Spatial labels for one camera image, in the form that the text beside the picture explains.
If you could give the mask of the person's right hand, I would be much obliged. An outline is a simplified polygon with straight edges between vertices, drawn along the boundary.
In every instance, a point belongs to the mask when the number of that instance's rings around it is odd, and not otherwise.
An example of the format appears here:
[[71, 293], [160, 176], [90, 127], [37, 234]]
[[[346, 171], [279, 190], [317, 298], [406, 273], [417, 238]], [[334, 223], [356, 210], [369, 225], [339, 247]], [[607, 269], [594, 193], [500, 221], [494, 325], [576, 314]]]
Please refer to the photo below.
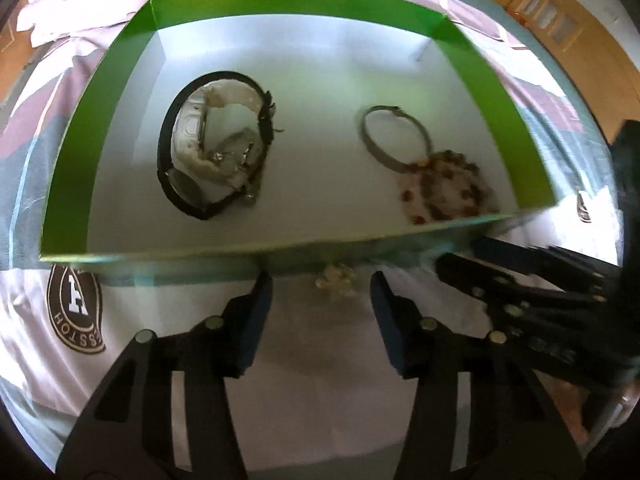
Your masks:
[[541, 372], [536, 375], [584, 457], [608, 430], [622, 426], [639, 402], [638, 380], [606, 392], [599, 398], [594, 391], [559, 378]]

